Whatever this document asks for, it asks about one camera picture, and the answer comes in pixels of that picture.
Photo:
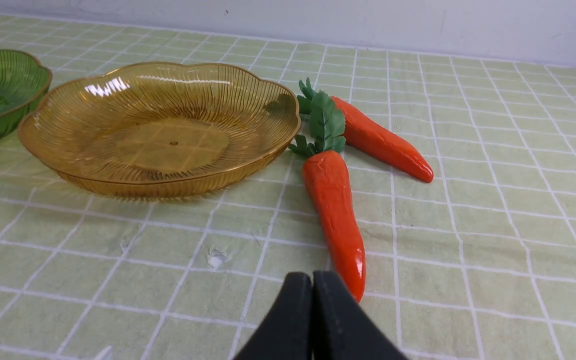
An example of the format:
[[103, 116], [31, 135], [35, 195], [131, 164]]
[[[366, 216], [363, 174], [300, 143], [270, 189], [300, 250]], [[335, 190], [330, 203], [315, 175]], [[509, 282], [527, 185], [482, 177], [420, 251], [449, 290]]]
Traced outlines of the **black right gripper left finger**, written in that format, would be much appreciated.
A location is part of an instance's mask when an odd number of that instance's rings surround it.
[[236, 360], [310, 360], [313, 283], [304, 272], [286, 274], [272, 307]]

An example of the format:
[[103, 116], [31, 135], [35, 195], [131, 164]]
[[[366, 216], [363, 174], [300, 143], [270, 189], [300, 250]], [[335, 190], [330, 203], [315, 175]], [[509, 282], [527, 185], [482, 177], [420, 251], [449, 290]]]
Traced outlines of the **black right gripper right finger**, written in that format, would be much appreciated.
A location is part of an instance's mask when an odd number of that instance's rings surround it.
[[406, 360], [362, 310], [340, 276], [313, 273], [314, 360]]

